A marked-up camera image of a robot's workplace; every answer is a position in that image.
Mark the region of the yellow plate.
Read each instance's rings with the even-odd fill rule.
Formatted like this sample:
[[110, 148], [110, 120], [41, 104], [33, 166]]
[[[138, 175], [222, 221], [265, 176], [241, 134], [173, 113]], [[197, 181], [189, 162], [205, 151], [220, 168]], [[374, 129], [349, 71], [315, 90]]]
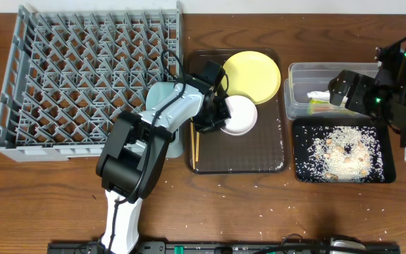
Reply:
[[234, 54], [225, 61], [223, 70], [228, 77], [224, 77], [221, 84], [228, 96], [244, 96], [254, 104], [269, 101], [281, 85], [278, 65], [271, 57], [260, 52]]

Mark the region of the white napkin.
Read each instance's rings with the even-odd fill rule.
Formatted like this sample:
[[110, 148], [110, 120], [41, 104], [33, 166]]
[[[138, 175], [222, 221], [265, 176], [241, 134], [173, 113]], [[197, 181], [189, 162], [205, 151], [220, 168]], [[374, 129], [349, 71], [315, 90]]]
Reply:
[[330, 93], [329, 91], [311, 91], [307, 93], [309, 99], [319, 100], [323, 102], [330, 102]]

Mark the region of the pink bowl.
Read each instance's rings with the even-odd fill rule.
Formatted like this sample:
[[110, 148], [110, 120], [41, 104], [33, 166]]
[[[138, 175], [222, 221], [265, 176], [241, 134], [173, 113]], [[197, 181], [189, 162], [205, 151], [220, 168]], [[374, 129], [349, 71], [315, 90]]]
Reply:
[[225, 120], [225, 126], [221, 130], [234, 136], [241, 136], [252, 130], [258, 117], [255, 104], [249, 98], [241, 95], [227, 97], [225, 102], [230, 112], [230, 118]]

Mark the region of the wooden chopstick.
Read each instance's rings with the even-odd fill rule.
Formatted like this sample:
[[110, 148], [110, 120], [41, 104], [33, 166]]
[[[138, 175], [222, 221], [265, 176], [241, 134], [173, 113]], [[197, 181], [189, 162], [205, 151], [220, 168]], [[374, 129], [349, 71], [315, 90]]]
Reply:
[[192, 170], [195, 170], [195, 134], [194, 134], [194, 123], [190, 123], [190, 144], [191, 144], [191, 156], [192, 156]]
[[196, 141], [195, 141], [195, 161], [199, 161], [199, 142], [200, 142], [200, 133], [197, 132], [196, 134]]

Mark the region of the green snack wrapper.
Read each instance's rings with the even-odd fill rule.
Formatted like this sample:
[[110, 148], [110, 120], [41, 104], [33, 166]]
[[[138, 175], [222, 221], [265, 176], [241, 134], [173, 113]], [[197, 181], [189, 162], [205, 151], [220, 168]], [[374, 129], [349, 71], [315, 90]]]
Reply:
[[346, 114], [353, 116], [355, 113], [344, 107], [344, 104], [340, 106], [332, 105], [330, 102], [322, 101], [318, 99], [311, 99], [309, 101], [309, 106], [307, 107], [307, 113], [309, 115], [318, 114], [318, 113], [337, 113], [337, 114]]

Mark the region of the light blue bowl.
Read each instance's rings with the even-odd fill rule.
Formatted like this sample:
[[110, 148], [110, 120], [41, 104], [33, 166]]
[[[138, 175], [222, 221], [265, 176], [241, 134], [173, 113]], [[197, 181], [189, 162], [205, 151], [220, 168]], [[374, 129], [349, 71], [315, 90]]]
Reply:
[[174, 90], [174, 83], [157, 82], [149, 89], [146, 98], [146, 110], [151, 110], [166, 99]]

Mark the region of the rice and nuts waste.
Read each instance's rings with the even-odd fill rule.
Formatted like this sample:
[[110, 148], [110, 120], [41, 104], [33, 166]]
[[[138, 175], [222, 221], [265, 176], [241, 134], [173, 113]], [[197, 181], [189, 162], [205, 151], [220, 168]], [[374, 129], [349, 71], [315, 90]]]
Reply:
[[383, 183], [377, 129], [370, 126], [298, 126], [295, 171], [304, 182]]

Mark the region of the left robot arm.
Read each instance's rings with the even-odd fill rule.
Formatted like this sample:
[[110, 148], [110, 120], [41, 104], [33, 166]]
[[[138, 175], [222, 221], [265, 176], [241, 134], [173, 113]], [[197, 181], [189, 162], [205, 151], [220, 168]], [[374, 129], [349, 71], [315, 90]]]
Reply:
[[224, 127], [230, 112], [222, 65], [208, 61], [202, 73], [185, 74], [172, 93], [150, 110], [118, 115], [97, 162], [108, 203], [98, 253], [130, 253], [139, 239], [142, 201], [157, 184], [173, 134], [192, 121], [198, 133]]

